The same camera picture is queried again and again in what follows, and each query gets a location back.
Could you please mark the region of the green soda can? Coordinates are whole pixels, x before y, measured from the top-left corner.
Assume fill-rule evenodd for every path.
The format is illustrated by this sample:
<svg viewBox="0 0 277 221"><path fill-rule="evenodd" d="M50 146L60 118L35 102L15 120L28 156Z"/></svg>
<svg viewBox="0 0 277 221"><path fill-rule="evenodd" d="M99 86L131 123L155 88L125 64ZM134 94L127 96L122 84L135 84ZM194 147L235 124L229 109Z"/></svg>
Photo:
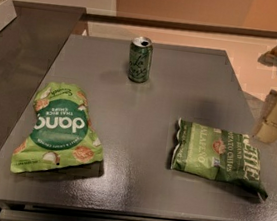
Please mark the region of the green soda can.
<svg viewBox="0 0 277 221"><path fill-rule="evenodd" d="M149 78L153 54L153 44L147 37L132 40L129 52L128 78L132 82L144 83Z"/></svg>

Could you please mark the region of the green jalapeno chip bag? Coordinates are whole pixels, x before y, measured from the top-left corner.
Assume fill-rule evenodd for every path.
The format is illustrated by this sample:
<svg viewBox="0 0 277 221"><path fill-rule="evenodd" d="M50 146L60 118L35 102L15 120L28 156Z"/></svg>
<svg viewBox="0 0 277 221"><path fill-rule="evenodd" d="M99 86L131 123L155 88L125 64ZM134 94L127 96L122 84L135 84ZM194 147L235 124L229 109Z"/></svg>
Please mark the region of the green jalapeno chip bag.
<svg viewBox="0 0 277 221"><path fill-rule="evenodd" d="M231 183L256 193L267 192L260 180L261 156L249 136L179 119L171 168L208 180Z"/></svg>

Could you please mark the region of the green rice chip bag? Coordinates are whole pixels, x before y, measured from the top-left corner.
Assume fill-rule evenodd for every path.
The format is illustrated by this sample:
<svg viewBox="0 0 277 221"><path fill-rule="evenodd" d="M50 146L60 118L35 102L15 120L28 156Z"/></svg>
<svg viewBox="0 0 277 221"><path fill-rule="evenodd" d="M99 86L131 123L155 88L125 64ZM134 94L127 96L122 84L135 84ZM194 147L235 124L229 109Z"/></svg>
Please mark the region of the green rice chip bag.
<svg viewBox="0 0 277 221"><path fill-rule="evenodd" d="M12 173L39 172L103 161L87 96L75 84L52 82L33 102L37 121L11 160Z"/></svg>

